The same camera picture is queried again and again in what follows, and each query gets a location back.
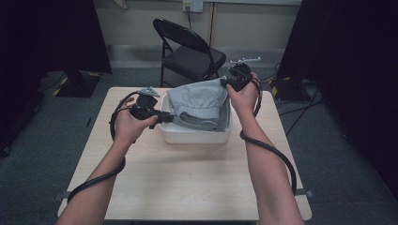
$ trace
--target wall outlet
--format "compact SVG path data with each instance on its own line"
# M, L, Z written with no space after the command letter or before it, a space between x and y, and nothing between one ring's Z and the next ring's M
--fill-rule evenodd
M182 1L182 11L203 12L203 1Z
M193 11L193 3L192 3L192 1L182 1L182 11L188 11L187 8L190 11Z

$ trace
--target white plastic bin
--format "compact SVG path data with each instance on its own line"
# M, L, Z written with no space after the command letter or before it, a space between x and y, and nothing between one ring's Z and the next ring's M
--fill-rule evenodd
M170 112L167 95L161 101L161 110ZM229 124L225 132L204 131L182 127L173 123L160 125L163 139L167 143L226 143L234 125L230 113Z

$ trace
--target controller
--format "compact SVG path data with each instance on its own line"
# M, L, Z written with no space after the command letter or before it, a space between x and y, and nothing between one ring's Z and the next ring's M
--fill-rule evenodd
M249 66L244 63L238 63L234 67L228 68L229 73L232 75L232 79L221 80L222 87L226 87L230 84L235 91L242 90L251 80L251 70Z
M132 116L139 120L146 120L153 115L157 115L158 120L155 122L155 124L149 126L150 129L153 129L157 124L173 122L174 116L169 112L163 112L154 109L156 103L158 103L154 97L160 97L155 90L149 87L140 90L137 93L139 96L136 100L136 103L134 103L130 109Z

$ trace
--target person's right hand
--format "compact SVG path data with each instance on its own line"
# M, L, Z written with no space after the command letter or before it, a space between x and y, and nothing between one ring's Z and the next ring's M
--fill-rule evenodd
M252 72L253 78L258 80L257 74ZM254 83L249 82L241 91L236 92L230 85L226 85L228 96L231 98L231 103L234 109L237 111L237 115L253 115L255 102L258 97L257 88Z
M130 97L121 108L129 108L128 103L133 101L134 97ZM140 137L144 129L155 124L157 119L158 116L153 115L146 120L138 120L131 115L129 110L120 111L115 124L115 142L130 146Z

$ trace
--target table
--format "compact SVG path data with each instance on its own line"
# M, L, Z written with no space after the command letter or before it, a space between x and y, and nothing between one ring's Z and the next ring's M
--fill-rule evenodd
M140 89L109 90L68 190L86 180L111 146L109 121L119 100ZM154 89L162 97L168 90ZM155 108L161 108L161 98ZM163 140L159 125L146 129L126 155L126 167L116 179L105 219L257 221L245 145L238 136L241 125L235 111L233 115L234 127L223 144L170 144ZM257 120L296 168L270 92L263 93ZM296 200L303 219L310 219L312 212L306 195L296 196ZM64 200L59 215L66 205Z

